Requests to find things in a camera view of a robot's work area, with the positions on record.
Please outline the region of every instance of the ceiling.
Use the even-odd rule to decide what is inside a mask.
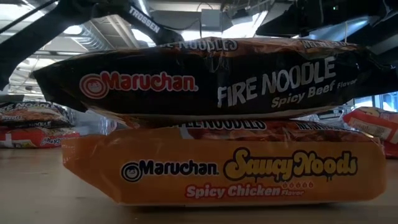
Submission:
[[[0,0],[0,28],[46,1],[48,0]],[[252,17],[252,22],[235,26],[232,26],[229,20],[230,25],[223,26],[223,32],[204,29],[202,37],[253,37],[259,25],[281,15],[289,7],[292,0],[208,0],[206,3],[201,3],[199,0],[130,1],[134,1],[142,11],[147,10],[150,16],[159,24],[175,28],[189,27],[179,32],[185,40],[193,40],[200,38],[199,23],[194,23],[194,21],[200,18],[202,9],[223,9],[223,16],[230,18],[237,9],[247,8]],[[54,7],[55,5],[53,4],[1,34],[0,42],[28,26],[32,21],[35,21]],[[392,19],[395,19],[393,21],[395,24],[398,22],[397,16]],[[380,26],[378,29],[387,28],[386,26]],[[364,44],[371,46],[375,52],[381,55],[384,54],[387,58],[391,54],[397,55],[398,32],[393,30],[388,35],[378,35],[380,32],[373,31],[373,28],[365,23],[360,29],[348,36],[348,41],[362,41]],[[341,30],[332,29],[313,35],[318,35],[322,39],[336,40],[339,38],[336,34],[340,35],[341,32]],[[11,94],[25,94],[28,98],[43,100],[41,90],[36,81],[29,78],[31,71],[84,52],[130,47],[151,47],[153,45],[153,41],[148,36],[135,29],[134,25],[131,26],[119,16],[92,19],[81,26],[70,27],[36,52],[36,54],[20,63],[10,78],[8,91]]]

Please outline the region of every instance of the maruchan fire noodle package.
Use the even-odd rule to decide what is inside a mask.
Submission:
[[[201,121],[62,141],[64,166],[124,205],[370,200],[386,188],[377,138],[307,121]]]
[[[59,147],[62,139],[79,136],[79,133],[71,128],[0,129],[0,148]]]
[[[34,71],[46,100],[134,128],[204,119],[296,118],[397,91],[365,47],[205,38],[79,55]]]
[[[49,102],[21,101],[0,103],[0,126],[8,128],[71,127],[67,112]]]
[[[352,128],[382,139],[386,157],[398,159],[398,113],[362,106],[344,115],[343,120]]]

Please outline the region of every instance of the maruchan logo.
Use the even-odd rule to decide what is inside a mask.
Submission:
[[[102,99],[110,90],[119,91],[198,91],[195,77],[190,75],[168,75],[160,72],[149,74],[120,74],[101,72],[85,75],[80,80],[81,92],[91,99]]]
[[[152,160],[129,162],[121,169],[121,176],[128,182],[138,182],[145,175],[219,175],[216,163],[195,162],[155,162]]]

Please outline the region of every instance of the table surface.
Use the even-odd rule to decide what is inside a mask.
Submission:
[[[375,200],[293,207],[136,208],[116,205],[62,166],[60,149],[0,149],[0,223],[398,223],[398,161]]]

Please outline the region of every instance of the red circle logo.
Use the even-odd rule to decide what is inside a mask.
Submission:
[[[108,87],[97,74],[85,75],[80,80],[80,90],[91,99],[102,99],[108,94]]]

